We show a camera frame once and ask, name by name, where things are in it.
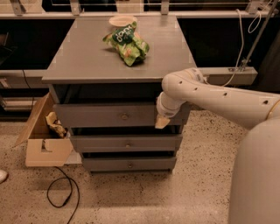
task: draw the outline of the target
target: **cardboard box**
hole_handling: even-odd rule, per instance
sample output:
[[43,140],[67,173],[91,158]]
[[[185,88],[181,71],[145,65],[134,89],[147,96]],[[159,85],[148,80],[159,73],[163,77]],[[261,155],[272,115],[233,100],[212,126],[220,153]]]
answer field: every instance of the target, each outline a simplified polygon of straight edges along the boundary
[[80,164],[81,156],[74,151],[70,139],[58,138],[49,130],[46,116],[53,111],[50,94],[39,99],[19,135],[16,146],[27,141],[26,166],[62,166]]

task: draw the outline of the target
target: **green snack bag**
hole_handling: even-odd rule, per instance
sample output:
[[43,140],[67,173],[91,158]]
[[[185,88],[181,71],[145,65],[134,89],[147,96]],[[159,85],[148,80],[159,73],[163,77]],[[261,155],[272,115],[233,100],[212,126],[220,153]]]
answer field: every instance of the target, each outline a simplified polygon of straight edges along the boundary
[[135,31],[137,23],[133,22],[108,34],[103,41],[113,46],[129,67],[135,61],[143,61],[149,51],[149,45]]

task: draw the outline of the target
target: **power cord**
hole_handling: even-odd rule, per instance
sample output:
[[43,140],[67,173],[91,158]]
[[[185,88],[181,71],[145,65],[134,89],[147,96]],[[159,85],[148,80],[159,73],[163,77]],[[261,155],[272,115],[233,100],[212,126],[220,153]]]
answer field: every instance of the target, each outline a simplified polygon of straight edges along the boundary
[[[77,200],[76,207],[75,207],[75,209],[73,210],[73,213],[72,213],[72,215],[71,215],[69,221],[67,222],[67,224],[68,224],[68,223],[70,223],[71,219],[73,218],[73,216],[74,216],[74,214],[76,213],[76,211],[77,211],[77,209],[78,209],[78,206],[79,206],[79,204],[80,204],[80,189],[79,189],[79,187],[78,187],[76,181],[73,180],[72,178],[69,178],[59,167],[54,166],[54,168],[56,168],[56,169],[58,169],[59,171],[61,171],[65,177],[55,179],[55,180],[49,185],[49,187],[48,187],[48,189],[47,189],[47,191],[46,191],[46,197],[47,197],[48,201],[51,203],[51,205],[52,205],[53,207],[56,207],[56,208],[62,208],[62,207],[64,207],[64,206],[68,203],[68,201],[71,199],[71,196],[72,196],[72,193],[73,193],[73,184],[72,184],[72,182],[76,185],[76,189],[77,189],[77,193],[78,193],[78,200]],[[70,189],[71,189],[71,190],[70,190],[69,195],[68,195],[67,198],[65,199],[65,201],[62,203],[62,205],[55,205],[55,204],[51,201],[51,199],[50,199],[50,197],[49,197],[49,193],[50,193],[50,190],[51,190],[51,187],[53,186],[53,184],[56,183],[56,182],[58,182],[58,181],[60,181],[60,180],[62,180],[62,179],[67,179],[67,180],[69,181],[69,185],[70,185]]]
[[[29,85],[27,79],[26,79],[25,70],[23,70],[23,73],[24,73],[24,80],[25,80],[25,83],[26,83],[27,87],[28,87],[29,89],[32,89],[32,88],[30,87],[30,85]],[[34,104],[34,96],[32,97],[31,111],[33,110],[33,104]]]

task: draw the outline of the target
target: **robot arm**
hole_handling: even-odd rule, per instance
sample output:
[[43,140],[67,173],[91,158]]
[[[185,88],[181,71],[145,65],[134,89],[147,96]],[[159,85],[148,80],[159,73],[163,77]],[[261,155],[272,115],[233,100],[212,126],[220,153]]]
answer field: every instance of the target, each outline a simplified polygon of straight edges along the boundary
[[157,112],[172,118],[185,102],[191,102],[229,121],[252,129],[258,123],[280,116],[280,94],[205,84],[198,68],[167,74],[164,92],[157,98]]
[[280,94],[207,85],[196,68],[167,74],[162,87],[160,117],[172,118],[191,102],[252,129],[234,162],[228,223],[280,223]]

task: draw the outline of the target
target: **terrazzo floor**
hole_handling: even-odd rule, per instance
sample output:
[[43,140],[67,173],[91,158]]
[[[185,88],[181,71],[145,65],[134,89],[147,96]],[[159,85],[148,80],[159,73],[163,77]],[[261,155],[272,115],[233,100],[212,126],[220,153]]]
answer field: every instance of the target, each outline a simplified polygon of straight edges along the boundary
[[[55,168],[25,166],[25,147],[13,147],[24,122],[0,122],[0,223],[67,223],[77,201],[54,208],[46,198]],[[227,223],[231,174],[246,130],[205,110],[192,110],[173,172],[90,174],[81,164],[62,167],[80,188],[80,206],[71,223]],[[62,203],[66,180],[51,198]]]

